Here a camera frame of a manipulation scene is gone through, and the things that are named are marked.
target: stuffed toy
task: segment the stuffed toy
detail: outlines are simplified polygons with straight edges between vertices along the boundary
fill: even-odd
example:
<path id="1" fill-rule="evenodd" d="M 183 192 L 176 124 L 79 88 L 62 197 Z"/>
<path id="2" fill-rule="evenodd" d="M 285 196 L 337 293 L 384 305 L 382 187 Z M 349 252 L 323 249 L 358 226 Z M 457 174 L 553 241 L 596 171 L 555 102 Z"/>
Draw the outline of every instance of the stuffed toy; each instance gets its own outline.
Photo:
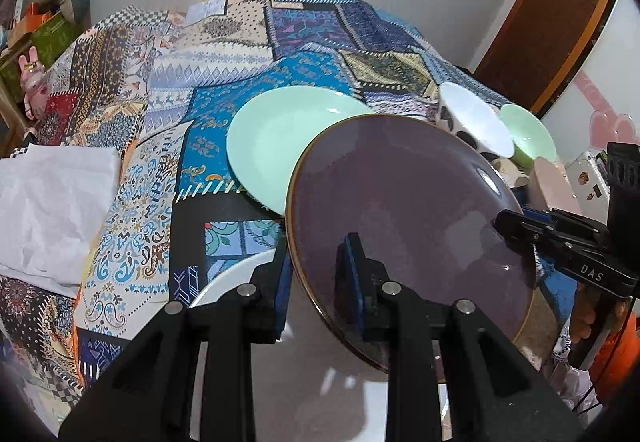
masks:
<path id="1" fill-rule="evenodd" d="M 20 86 L 24 90 L 24 112 L 29 120 L 41 120 L 49 99 L 49 87 L 45 67 L 38 61 L 36 47 L 29 49 L 29 60 L 25 56 L 18 59 L 20 65 Z"/>

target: black bracket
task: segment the black bracket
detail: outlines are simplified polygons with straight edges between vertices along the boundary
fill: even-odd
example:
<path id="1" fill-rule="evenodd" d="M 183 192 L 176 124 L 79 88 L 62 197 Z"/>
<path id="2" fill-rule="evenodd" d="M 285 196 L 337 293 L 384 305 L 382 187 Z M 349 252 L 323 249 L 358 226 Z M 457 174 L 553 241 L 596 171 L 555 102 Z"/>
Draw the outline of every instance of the black bracket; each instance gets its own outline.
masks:
<path id="1" fill-rule="evenodd" d="M 389 281 L 384 265 L 366 258 L 354 233 L 338 250 L 336 270 L 363 339 L 389 342 L 386 442 L 442 440 L 432 340 L 442 353 L 453 440 L 577 439 L 577 418 L 473 302 L 446 306 Z"/>
<path id="2" fill-rule="evenodd" d="M 254 442 L 251 343 L 284 329 L 292 267 L 271 263 L 211 304 L 165 305 L 85 390 L 59 440 Z"/>
<path id="3" fill-rule="evenodd" d="M 585 284 L 596 319 L 591 335 L 572 345 L 569 364 L 587 370 L 615 323 L 620 300 L 640 297 L 640 247 L 636 238 L 640 213 L 640 149 L 609 143 L 610 184 L 608 225 L 561 210 L 524 214 L 501 211 L 495 229 L 507 240 L 534 244 L 552 258 L 556 269 Z"/>

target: white cloth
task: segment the white cloth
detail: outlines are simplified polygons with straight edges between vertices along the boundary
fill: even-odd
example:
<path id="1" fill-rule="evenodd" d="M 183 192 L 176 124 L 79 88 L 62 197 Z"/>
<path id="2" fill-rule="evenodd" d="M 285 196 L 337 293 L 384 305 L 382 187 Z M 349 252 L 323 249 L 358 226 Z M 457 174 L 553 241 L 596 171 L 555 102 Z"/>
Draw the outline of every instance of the white cloth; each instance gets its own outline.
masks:
<path id="1" fill-rule="evenodd" d="M 76 297 L 119 177 L 115 148 L 32 145 L 0 160 L 0 274 Z"/>

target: mint green plate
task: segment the mint green plate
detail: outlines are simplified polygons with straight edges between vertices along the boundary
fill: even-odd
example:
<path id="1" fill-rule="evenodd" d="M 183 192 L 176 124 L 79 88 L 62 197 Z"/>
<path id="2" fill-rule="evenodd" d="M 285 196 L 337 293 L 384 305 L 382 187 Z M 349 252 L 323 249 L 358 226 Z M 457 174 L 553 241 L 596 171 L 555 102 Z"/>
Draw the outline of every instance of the mint green plate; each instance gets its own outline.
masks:
<path id="1" fill-rule="evenodd" d="M 498 118 L 507 126 L 516 147 L 513 160 L 523 168 L 531 168 L 537 157 L 555 162 L 558 154 L 556 145 L 545 125 L 517 104 L 505 104 L 498 112 Z"/>
<path id="2" fill-rule="evenodd" d="M 269 90 L 240 108 L 231 121 L 226 157 L 247 192 L 284 215 L 289 179 L 306 146 L 336 122 L 373 113 L 363 102 L 327 88 Z"/>

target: green box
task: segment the green box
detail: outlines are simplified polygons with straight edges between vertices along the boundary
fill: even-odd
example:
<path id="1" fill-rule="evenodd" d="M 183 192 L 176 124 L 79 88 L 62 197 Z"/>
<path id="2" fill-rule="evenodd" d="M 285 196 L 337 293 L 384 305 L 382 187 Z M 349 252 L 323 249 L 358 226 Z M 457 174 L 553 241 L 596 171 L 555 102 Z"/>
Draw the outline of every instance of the green box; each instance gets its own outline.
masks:
<path id="1" fill-rule="evenodd" d="M 68 22 L 59 12 L 31 34 L 22 36 L 11 50 L 0 58 L 0 76 L 14 96 L 15 102 L 22 102 L 24 99 L 24 92 L 20 86 L 18 57 L 28 56 L 29 48 L 33 45 L 38 51 L 38 59 L 49 69 L 80 34 L 80 26 Z"/>
<path id="2" fill-rule="evenodd" d="M 80 33 L 80 26 L 68 22 L 59 12 L 31 33 L 31 43 L 40 62 L 50 68 Z"/>

